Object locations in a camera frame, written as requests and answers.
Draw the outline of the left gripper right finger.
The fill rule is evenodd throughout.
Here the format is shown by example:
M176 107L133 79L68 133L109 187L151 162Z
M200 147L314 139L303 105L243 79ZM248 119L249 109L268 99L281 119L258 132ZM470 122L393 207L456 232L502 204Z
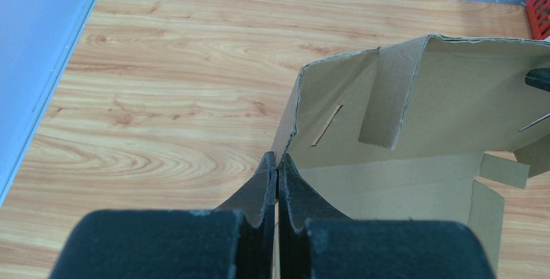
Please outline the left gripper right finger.
M493 278L480 241L453 221L354 220L285 154L278 166L282 278Z

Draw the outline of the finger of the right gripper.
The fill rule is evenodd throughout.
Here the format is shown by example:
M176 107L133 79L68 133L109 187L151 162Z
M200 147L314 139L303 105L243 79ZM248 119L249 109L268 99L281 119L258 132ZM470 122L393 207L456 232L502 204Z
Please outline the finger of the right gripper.
M528 71L525 76L525 83L533 88L550 92L550 69L545 67Z

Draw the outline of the red plastic basket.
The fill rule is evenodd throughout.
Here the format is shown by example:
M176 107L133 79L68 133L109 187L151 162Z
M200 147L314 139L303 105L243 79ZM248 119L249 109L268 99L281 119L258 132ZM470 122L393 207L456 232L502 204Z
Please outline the red plastic basket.
M532 37L545 40L549 37L549 0L526 0L526 11Z

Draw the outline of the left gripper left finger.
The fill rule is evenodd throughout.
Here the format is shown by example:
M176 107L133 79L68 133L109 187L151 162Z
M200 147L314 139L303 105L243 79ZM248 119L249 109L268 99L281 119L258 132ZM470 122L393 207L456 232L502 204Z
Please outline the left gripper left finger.
M212 210L98 210L70 233L51 278L270 278L276 159Z

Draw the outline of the brown cardboard box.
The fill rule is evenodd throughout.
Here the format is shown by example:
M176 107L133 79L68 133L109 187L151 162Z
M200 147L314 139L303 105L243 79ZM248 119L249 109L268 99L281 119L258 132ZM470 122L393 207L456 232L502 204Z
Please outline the brown cardboard box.
M504 198L549 170L549 94L525 83L549 43L430 34L298 73L272 144L354 219L467 225L497 268Z

